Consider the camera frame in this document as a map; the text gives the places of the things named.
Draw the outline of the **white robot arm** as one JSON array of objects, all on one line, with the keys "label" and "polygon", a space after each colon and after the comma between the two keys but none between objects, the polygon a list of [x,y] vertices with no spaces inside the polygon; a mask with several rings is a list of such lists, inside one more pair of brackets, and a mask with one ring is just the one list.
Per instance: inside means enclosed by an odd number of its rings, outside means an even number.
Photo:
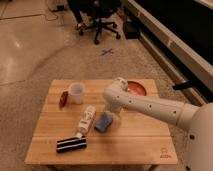
[{"label": "white robot arm", "polygon": [[128,82],[118,77],[103,91],[106,109],[122,108],[143,113],[188,133],[185,171],[213,171],[213,103],[192,104],[141,96],[128,92]]}]

